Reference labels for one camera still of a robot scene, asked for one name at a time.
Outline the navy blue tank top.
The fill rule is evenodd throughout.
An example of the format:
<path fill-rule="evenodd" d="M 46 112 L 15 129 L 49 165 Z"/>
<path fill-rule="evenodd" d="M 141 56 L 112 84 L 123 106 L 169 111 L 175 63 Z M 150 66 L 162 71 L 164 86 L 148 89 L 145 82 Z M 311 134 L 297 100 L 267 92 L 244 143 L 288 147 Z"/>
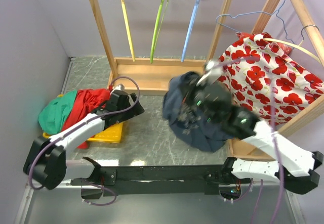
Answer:
<path fill-rule="evenodd" d="M 164 95 L 162 115 L 180 140 L 203 152 L 216 152 L 233 137 L 218 124 L 207 121 L 201 110 L 183 102 L 185 94 L 181 91 L 182 87 L 198 78 L 197 73 L 190 71 L 170 80 L 169 90 Z"/>

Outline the yellow plastic tray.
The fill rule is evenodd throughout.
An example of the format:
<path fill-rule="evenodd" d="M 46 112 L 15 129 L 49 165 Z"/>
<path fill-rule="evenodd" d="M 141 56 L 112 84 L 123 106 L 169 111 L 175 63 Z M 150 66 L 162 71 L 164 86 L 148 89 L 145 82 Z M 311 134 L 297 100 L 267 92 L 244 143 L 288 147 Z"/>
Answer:
<path fill-rule="evenodd" d="M 108 129 L 92 136 L 87 141 L 78 146 L 79 149 L 88 149 L 90 142 L 119 143 L 122 138 L 123 124 L 115 124 Z"/>

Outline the light blue plastic hanger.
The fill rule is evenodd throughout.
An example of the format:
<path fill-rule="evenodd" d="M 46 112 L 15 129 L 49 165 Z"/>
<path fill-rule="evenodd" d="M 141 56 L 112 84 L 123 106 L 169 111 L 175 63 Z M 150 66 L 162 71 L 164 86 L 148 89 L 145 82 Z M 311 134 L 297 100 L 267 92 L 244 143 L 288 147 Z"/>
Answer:
<path fill-rule="evenodd" d="M 196 15 L 197 15 L 197 9 L 198 9 L 199 3 L 200 3 L 200 0 L 196 0 L 195 4 L 194 4 L 194 7 L 193 7 L 193 11 L 192 11 L 191 18 L 190 18 L 190 21 L 189 21 L 189 26 L 188 26 L 188 29 L 187 29 L 187 34 L 186 34 L 186 37 L 185 37 L 184 47 L 183 47 L 182 56 L 181 56 L 181 62 L 184 62 L 184 60 L 186 58 L 187 48 L 188 48 L 188 45 L 189 45 L 189 41 L 190 41 L 193 25 L 194 25 L 194 22 L 195 22 L 195 18 L 196 18 Z"/>

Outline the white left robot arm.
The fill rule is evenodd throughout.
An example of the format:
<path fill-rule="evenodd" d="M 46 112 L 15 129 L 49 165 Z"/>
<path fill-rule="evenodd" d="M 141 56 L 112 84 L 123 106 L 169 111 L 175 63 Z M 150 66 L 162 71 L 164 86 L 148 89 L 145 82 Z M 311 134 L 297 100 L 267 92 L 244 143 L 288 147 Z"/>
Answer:
<path fill-rule="evenodd" d="M 36 138 L 23 172 L 29 180 L 35 180 L 48 190 L 56 188 L 63 180 L 83 178 L 94 185 L 101 181 L 101 165 L 89 157 L 67 160 L 67 153 L 76 149 L 92 136 L 107 128 L 144 113 L 135 93 L 114 90 L 110 98 L 92 110 L 81 121 L 48 138 Z"/>

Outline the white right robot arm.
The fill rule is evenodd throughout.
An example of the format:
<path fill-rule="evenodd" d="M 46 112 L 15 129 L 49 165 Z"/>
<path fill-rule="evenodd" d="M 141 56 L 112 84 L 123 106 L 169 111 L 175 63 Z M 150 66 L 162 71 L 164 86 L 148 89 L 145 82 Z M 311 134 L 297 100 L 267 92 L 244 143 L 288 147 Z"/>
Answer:
<path fill-rule="evenodd" d="M 215 176 L 224 184 L 239 179 L 258 178 L 281 184 L 295 194 L 304 195 L 318 187 L 316 169 L 323 163 L 319 151 L 304 150 L 275 131 L 267 121 L 232 102 L 231 93 L 218 82 L 194 75 L 180 86 L 183 102 L 198 110 L 213 125 L 272 157 L 272 160 L 248 160 L 228 157 Z"/>

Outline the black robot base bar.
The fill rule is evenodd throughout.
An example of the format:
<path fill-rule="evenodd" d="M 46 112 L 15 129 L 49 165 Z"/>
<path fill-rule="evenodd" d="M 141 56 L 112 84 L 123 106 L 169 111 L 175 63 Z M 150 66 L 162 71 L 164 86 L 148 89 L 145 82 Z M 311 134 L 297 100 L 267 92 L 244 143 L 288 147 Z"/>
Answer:
<path fill-rule="evenodd" d="M 72 186 L 80 186 L 80 195 L 86 200 L 131 194 L 204 193 L 217 195 L 220 185 L 247 184 L 231 174 L 229 158 L 223 165 L 173 166 L 105 166 L 90 185 L 89 180 L 75 178 Z"/>

